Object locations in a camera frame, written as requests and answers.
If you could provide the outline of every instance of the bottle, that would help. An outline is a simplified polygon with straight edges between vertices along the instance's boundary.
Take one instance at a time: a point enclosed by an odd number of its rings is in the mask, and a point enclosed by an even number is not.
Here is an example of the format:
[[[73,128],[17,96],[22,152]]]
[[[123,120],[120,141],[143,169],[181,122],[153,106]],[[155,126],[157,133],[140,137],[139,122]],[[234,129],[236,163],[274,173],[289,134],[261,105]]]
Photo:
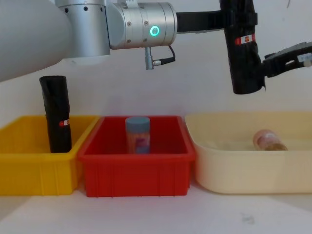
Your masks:
[[[263,151],[287,151],[276,133],[271,130],[260,130],[253,137],[253,145],[257,150]]]
[[[126,119],[127,148],[129,154],[150,153],[151,121],[148,117]]]

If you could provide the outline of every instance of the red bin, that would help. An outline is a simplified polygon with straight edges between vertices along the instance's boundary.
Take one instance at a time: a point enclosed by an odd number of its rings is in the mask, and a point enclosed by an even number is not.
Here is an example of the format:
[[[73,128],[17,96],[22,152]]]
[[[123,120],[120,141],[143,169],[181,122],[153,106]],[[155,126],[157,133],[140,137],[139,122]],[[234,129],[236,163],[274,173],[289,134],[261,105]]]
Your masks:
[[[151,152],[146,155],[127,153],[126,118],[103,117],[80,149],[86,195],[186,195],[195,150],[182,118],[149,117]]]

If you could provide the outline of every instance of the plastic bin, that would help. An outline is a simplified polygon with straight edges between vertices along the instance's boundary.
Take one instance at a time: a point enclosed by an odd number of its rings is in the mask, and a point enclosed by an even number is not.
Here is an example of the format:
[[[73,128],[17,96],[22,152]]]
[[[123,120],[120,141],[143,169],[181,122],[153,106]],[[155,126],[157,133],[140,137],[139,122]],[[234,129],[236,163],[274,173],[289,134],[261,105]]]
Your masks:
[[[186,195],[195,150],[183,120],[150,117],[151,153],[134,155],[127,153],[126,118],[103,117],[81,148],[86,195]]]
[[[45,116],[21,117],[0,129],[0,195],[69,195],[81,179],[77,152],[99,117],[72,116],[73,148],[51,154]]]
[[[196,180],[222,194],[312,193],[312,113],[186,116],[198,152]],[[289,151],[255,151],[253,136],[275,131]]]

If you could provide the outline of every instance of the white wall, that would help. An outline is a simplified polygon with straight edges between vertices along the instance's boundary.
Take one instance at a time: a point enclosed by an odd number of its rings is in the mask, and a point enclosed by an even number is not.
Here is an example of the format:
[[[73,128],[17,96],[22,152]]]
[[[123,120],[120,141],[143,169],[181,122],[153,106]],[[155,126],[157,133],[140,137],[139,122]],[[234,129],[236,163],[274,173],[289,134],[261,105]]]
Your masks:
[[[169,0],[178,12],[219,9],[218,0]],[[312,1],[254,0],[259,13],[256,39],[260,56],[312,41]],[[100,66],[72,68],[57,64],[0,83],[0,125],[21,115],[44,114],[39,78],[68,77],[72,114],[178,114],[198,111],[312,110],[312,69],[267,79],[267,91],[237,96],[232,92],[223,31],[178,35],[177,61],[145,70],[144,50],[112,51]],[[155,58],[169,56],[153,49]]]

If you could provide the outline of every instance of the blue lid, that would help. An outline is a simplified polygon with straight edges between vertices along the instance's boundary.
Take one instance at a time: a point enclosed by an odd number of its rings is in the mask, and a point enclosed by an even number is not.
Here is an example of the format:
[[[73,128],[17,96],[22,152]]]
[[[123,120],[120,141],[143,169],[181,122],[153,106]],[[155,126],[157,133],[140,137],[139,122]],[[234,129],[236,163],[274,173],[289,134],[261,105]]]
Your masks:
[[[126,119],[126,131],[131,133],[146,133],[151,129],[148,117],[130,117]]]

